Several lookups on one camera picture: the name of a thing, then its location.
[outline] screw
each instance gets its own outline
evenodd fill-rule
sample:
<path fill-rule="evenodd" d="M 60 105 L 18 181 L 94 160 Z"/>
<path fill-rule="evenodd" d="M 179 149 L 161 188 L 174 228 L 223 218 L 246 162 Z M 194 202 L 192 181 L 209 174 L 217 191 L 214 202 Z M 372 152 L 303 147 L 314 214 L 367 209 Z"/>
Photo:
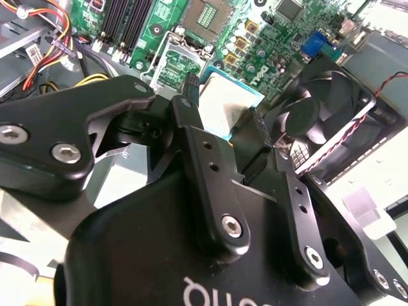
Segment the screw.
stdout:
<path fill-rule="evenodd" d="M 377 270 L 374 270 L 374 275 L 377 278 L 377 282 L 384 288 L 384 289 L 389 289 L 390 285 L 388 284 L 386 278 L 384 277 L 383 274 L 378 272 Z"/>
<path fill-rule="evenodd" d="M 56 160 L 64 164 L 75 164 L 81 159 L 81 152 L 75 146 L 67 143 L 55 145 L 51 154 Z"/>
<path fill-rule="evenodd" d="M 288 155 L 287 155 L 285 152 L 283 152 L 282 150 L 279 150 L 279 154 L 280 154 L 280 156 L 282 156 L 284 159 L 288 159 Z"/>
<path fill-rule="evenodd" d="M 242 234 L 241 224 L 234 217 L 225 215 L 221 219 L 222 226 L 229 236 L 238 238 Z"/>
<path fill-rule="evenodd" d="M 321 259 L 319 253 L 313 249 L 312 247 L 305 248 L 305 254 L 309 262 L 316 268 L 316 269 L 323 269 L 323 260 Z"/>
<path fill-rule="evenodd" d="M 26 142 L 28 133 L 19 126 L 0 126 L 0 143 L 5 145 L 18 145 Z"/>
<path fill-rule="evenodd" d="M 403 298 L 408 298 L 408 293 L 405 290 L 405 288 L 402 287 L 401 284 L 396 279 L 394 279 L 393 282 L 394 282 L 394 286 L 396 287 L 398 292 L 402 295 L 402 297 Z"/>
<path fill-rule="evenodd" d="M 312 174 L 311 177 L 312 177 L 312 179 L 313 179 L 318 185 L 321 185 L 321 180 L 320 180 L 317 176 L 315 176 L 314 174 Z"/>

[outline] black fan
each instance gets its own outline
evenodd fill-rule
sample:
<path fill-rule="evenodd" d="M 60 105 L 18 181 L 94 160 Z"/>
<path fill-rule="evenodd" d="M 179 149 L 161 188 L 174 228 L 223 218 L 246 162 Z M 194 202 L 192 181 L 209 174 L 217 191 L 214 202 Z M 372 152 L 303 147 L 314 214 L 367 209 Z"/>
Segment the black fan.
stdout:
<path fill-rule="evenodd" d="M 278 106 L 265 115 L 265 124 L 273 127 L 273 140 L 285 134 L 318 149 L 373 99 L 334 62 L 321 58 L 285 90 Z"/>

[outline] yellow wire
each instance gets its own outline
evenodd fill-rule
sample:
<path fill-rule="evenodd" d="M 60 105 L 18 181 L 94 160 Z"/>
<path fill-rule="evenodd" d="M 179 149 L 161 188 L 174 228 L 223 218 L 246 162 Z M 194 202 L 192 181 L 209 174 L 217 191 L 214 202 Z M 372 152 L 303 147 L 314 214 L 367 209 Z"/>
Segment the yellow wire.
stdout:
<path fill-rule="evenodd" d="M 46 84 L 50 86 L 53 90 L 59 91 L 57 84 L 55 84 L 54 82 L 47 82 Z"/>
<path fill-rule="evenodd" d="M 94 82 L 100 82 L 100 81 L 106 81 L 105 78 L 93 78 L 92 80 L 88 80 L 86 82 L 79 82 L 78 84 L 76 84 L 74 87 L 79 87 L 79 86 L 83 86 L 83 85 L 88 85 Z"/>
<path fill-rule="evenodd" d="M 108 79 L 109 79 L 106 75 L 104 75 L 104 74 L 102 74 L 102 73 L 95 73 L 95 74 L 93 74 L 93 75 L 87 76 L 86 78 L 84 78 L 84 79 L 83 79 L 81 82 L 79 82 L 78 84 L 83 83 L 83 82 L 86 82 L 86 81 L 89 81 L 89 80 L 92 80 L 93 78 L 102 78 L 103 80 L 108 80 Z"/>

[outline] chip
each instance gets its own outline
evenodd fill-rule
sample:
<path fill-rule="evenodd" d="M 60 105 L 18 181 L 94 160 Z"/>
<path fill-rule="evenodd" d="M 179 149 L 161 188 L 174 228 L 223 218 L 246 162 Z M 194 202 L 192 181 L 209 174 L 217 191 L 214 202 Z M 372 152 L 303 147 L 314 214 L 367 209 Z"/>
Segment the chip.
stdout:
<path fill-rule="evenodd" d="M 227 57 L 225 58 L 225 61 L 228 64 L 234 65 L 234 63 L 237 61 L 237 58 L 233 54 L 228 54 Z"/>
<path fill-rule="evenodd" d="M 250 20 L 248 20 L 247 24 L 245 25 L 245 29 L 252 34 L 254 34 L 258 30 L 258 28 L 258 25 Z"/>
<path fill-rule="evenodd" d="M 247 42 L 242 37 L 238 37 L 237 41 L 235 42 L 235 46 L 240 50 L 245 49 L 247 45 Z"/>
<path fill-rule="evenodd" d="M 282 0 L 276 10 L 289 21 L 294 21 L 301 12 L 302 6 L 294 0 Z"/>

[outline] motherboard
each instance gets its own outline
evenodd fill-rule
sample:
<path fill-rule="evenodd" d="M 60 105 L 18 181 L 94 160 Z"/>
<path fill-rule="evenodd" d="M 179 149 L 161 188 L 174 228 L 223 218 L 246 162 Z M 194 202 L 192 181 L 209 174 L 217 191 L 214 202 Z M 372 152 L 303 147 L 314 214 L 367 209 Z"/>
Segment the motherboard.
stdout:
<path fill-rule="evenodd" d="M 155 89 L 180 91 L 189 72 L 206 85 L 211 69 L 254 91 L 245 103 L 257 106 L 259 95 L 272 103 L 318 52 L 342 55 L 334 41 L 349 21 L 346 1 L 73 0 L 71 20 L 93 51 L 137 69 Z"/>

